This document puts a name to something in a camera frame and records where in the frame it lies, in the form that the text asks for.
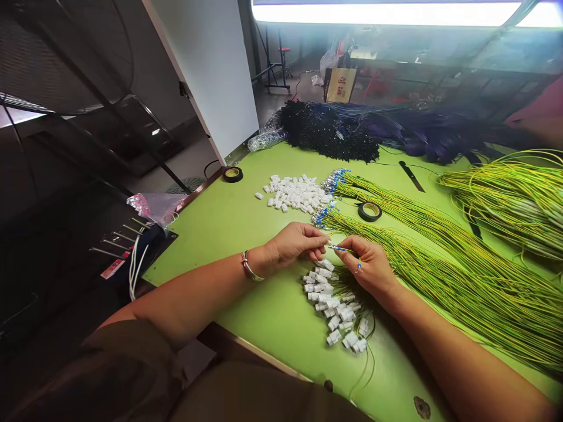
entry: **green workbench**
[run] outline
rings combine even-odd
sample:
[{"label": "green workbench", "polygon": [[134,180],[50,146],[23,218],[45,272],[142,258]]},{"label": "green workbench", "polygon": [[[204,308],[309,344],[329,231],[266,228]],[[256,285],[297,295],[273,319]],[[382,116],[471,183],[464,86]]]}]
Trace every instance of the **green workbench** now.
[{"label": "green workbench", "polygon": [[[263,244],[291,221],[310,222],[310,215],[300,210],[290,209],[282,213],[267,207],[269,195],[265,195],[263,200],[254,197],[255,192],[264,193],[262,186],[267,185],[270,175],[274,174],[283,178],[299,177],[305,173],[310,178],[318,177],[321,182],[333,169],[349,168],[385,188],[440,209],[470,230],[446,190],[433,183],[434,174],[426,170],[464,169],[469,165],[465,158],[444,167],[394,150],[381,149],[380,153],[377,161],[380,164],[368,165],[360,161],[346,163],[329,159],[315,152],[292,148],[285,142],[250,153],[239,164],[244,173],[240,182],[216,180],[181,212],[171,226],[179,237],[149,268],[144,278],[156,286],[161,285],[193,268]],[[399,160],[426,168],[411,167],[426,193],[419,192],[403,169],[396,165]],[[342,203],[339,208],[357,216],[357,209],[353,206]],[[395,227],[435,253],[452,259],[430,240],[385,214],[373,224]],[[333,236],[333,241],[337,243],[342,238]],[[483,239],[506,257],[518,259],[519,251],[514,247],[485,231]],[[332,251],[327,253],[327,257],[339,263]],[[552,277],[551,273],[534,263],[527,264],[542,275]],[[341,345],[327,346],[327,321],[307,301],[300,281],[312,267],[310,262],[302,261],[284,269],[222,312],[216,322],[304,377],[317,383],[330,379],[334,390],[345,397],[350,397],[356,384],[352,395],[354,403],[376,420],[419,421],[413,402],[415,396],[430,405],[431,420],[453,420],[420,356],[397,323],[383,310],[376,312],[377,328],[369,341],[375,356],[375,370],[369,383],[374,365],[369,353],[354,355]],[[563,386],[556,381],[502,353],[493,352],[552,399],[563,392]]]}]

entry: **brown shirt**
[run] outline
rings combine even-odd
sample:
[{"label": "brown shirt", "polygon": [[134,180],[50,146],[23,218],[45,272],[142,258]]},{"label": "brown shirt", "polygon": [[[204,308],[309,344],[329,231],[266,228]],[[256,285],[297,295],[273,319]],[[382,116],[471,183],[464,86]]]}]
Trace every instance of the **brown shirt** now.
[{"label": "brown shirt", "polygon": [[107,325],[13,413],[13,421],[369,421],[345,398],[282,372],[225,362],[188,388],[147,321]]}]

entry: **electrical tape roll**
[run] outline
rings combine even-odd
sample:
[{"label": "electrical tape roll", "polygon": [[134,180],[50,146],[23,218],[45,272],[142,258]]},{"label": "electrical tape roll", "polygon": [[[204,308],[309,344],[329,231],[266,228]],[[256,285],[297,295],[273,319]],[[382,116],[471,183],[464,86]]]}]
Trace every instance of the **electrical tape roll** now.
[{"label": "electrical tape roll", "polygon": [[[375,212],[375,215],[368,214],[365,211],[366,209],[372,210],[373,212]],[[379,205],[374,204],[373,202],[362,202],[361,205],[358,207],[358,215],[362,217],[363,221],[373,223],[374,221],[379,219],[379,217],[381,217],[382,214],[383,211],[381,210]]]},{"label": "electrical tape roll", "polygon": [[236,183],[242,180],[242,170],[238,167],[229,167],[223,171],[223,180],[227,183]]}]

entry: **hand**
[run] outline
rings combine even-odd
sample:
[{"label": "hand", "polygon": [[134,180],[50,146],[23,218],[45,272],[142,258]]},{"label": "hand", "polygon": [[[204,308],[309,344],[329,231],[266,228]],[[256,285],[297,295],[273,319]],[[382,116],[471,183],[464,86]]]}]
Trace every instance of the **hand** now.
[{"label": "hand", "polygon": [[289,223],[271,241],[264,245],[274,269],[287,267],[299,255],[307,252],[311,261],[322,261],[327,251],[324,245],[330,239],[310,224]]},{"label": "hand", "polygon": [[338,246],[351,249],[362,260],[359,272],[359,259],[347,251],[334,250],[341,261],[352,271],[358,283],[365,288],[384,307],[389,300],[395,300],[402,290],[402,285],[396,279],[389,265],[385,251],[381,245],[358,237],[350,236]]}]

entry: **pink plastic bag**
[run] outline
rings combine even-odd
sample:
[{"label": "pink plastic bag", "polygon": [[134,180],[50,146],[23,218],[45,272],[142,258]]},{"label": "pink plastic bag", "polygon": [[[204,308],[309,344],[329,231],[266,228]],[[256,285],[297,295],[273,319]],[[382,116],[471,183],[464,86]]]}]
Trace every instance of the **pink plastic bag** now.
[{"label": "pink plastic bag", "polygon": [[141,217],[152,220],[164,230],[176,219],[175,213],[188,195],[173,193],[138,193],[127,198]]}]

